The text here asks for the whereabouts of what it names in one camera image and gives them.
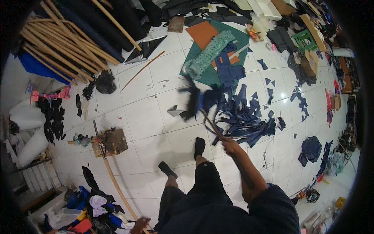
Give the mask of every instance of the pink toy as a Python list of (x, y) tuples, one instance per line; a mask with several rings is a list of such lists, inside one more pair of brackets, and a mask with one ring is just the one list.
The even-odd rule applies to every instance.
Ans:
[(50, 98), (50, 99), (55, 99), (55, 98), (64, 98), (64, 99), (69, 99), (70, 98), (70, 85), (65, 86), (64, 89), (60, 91), (58, 94), (40, 94), (38, 91), (32, 91), (31, 98), (33, 98), (33, 101), (37, 101), (39, 97), (45, 97), (45, 98)]

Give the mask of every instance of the cardboard box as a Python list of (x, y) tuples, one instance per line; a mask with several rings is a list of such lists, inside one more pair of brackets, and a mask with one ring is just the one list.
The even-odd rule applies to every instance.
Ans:
[(326, 44), (325, 40), (322, 40), (319, 37), (318, 32), (317, 32), (316, 28), (314, 27), (314, 24), (308, 18), (308, 15), (307, 14), (300, 15), (300, 18), (303, 20), (304, 24), (306, 25), (306, 27), (310, 31), (310, 34), (313, 36), (313, 39), (316, 42), (319, 51), (320, 52), (328, 51), (328, 47), (327, 47), (327, 44)]
[(305, 50), (305, 57), (301, 59), (300, 64), (308, 76), (317, 76), (318, 74), (318, 56), (313, 51)]
[(334, 96), (330, 97), (331, 101), (331, 108), (334, 110), (339, 110), (341, 107), (340, 95), (335, 94)]

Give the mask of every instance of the black fabric roll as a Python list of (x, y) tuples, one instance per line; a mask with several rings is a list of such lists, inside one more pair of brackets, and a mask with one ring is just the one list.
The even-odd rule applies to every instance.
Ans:
[(110, 4), (113, 7), (112, 16), (134, 40), (141, 40), (147, 36), (128, 0), (111, 0)]
[(116, 26), (109, 23), (108, 18), (98, 14), (92, 5), (82, 0), (63, 0), (57, 6), (73, 11), (82, 20), (91, 25), (102, 37), (106, 38), (112, 46), (118, 44), (126, 51), (131, 51), (134, 48), (126, 36)]
[(59, 5), (59, 10), (65, 19), (73, 22), (78, 28), (80, 28), (89, 38), (91, 38), (102, 50), (110, 54), (120, 63), (123, 63), (125, 59), (121, 53), (116, 51), (112, 45), (110, 45), (95, 29), (93, 29), (88, 23), (79, 18), (74, 12), (68, 8)]
[(152, 0), (140, 0), (145, 12), (148, 15), (149, 22), (153, 27), (161, 26), (162, 10)]

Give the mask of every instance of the right arm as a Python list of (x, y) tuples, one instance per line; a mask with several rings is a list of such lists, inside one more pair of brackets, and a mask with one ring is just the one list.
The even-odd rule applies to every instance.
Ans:
[(246, 202), (251, 201), (261, 192), (267, 189), (266, 182), (253, 163), (250, 161), (248, 154), (239, 146), (239, 144), (231, 139), (226, 138), (222, 142), (226, 153), (232, 157), (236, 166), (242, 175), (243, 194), (247, 197)]

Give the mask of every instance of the black sock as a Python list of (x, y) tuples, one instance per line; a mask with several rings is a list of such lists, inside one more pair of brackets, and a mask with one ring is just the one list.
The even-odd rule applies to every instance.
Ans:
[(161, 171), (162, 171), (163, 173), (165, 173), (167, 176), (174, 176), (175, 179), (178, 178), (178, 175), (175, 174), (175, 173), (170, 169), (170, 167), (169, 167), (169, 166), (168, 166), (164, 161), (160, 162), (160, 164), (159, 164), (159, 168), (160, 168)]
[(196, 160), (198, 155), (202, 156), (205, 149), (205, 140), (202, 138), (197, 137), (195, 141), (195, 154), (193, 158)]

